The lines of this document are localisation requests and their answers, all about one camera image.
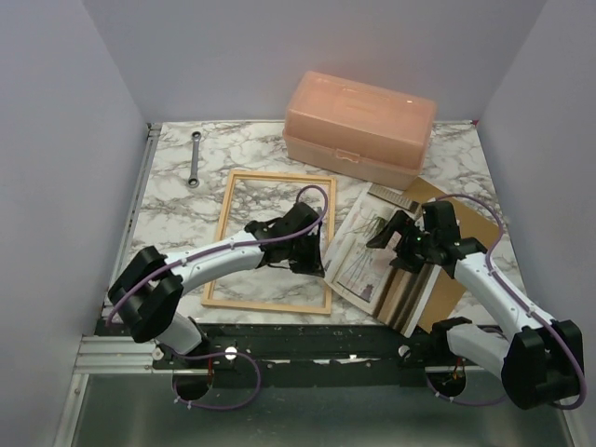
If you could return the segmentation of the photo print with window scene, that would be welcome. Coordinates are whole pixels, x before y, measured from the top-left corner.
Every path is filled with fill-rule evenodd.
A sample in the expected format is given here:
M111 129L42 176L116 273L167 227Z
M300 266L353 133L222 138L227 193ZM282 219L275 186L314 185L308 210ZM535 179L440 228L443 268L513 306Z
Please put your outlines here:
M421 206L395 190L371 183L360 194L326 250L325 282L333 291L378 322L405 337L413 334L430 298L440 269L426 265L419 274L390 265L400 240L390 237L383 248L368 248L398 210L417 220Z

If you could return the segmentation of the translucent orange plastic box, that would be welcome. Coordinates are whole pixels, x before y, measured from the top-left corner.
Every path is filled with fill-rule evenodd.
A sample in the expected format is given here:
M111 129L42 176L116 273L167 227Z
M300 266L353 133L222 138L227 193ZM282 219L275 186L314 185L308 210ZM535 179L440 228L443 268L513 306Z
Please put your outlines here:
M426 98L308 72L282 136L293 160L405 190L424 166L437 109Z

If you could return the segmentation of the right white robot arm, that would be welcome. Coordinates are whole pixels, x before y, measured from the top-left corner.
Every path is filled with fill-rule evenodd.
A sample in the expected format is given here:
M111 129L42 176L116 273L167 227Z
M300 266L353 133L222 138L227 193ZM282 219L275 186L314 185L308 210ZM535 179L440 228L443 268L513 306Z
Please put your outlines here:
M429 356L441 365L471 360L499 378L520 409L580 408L588 395L581 330L525 296L494 264L492 248L462 237L451 199L440 196L423 204L421 224L396 211L366 244L383 249L398 235L392 266L415 274L427 265L440 267L472 293L501 330L486 332L466 318L440 321L431 331Z

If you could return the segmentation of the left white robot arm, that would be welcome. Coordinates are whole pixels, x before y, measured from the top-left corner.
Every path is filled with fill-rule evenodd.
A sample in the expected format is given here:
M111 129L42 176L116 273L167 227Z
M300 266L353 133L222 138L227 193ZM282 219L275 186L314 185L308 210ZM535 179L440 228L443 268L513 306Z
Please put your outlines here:
M324 210L295 203L283 216L249 222L231 237L196 251L163 254L154 246L136 253L108 291L113 309L106 323L120 318L134 342L151 340L174 351L187 368L206 357L204 332L177 311L190 291L241 271L286 261L299 275L322 278L320 229Z

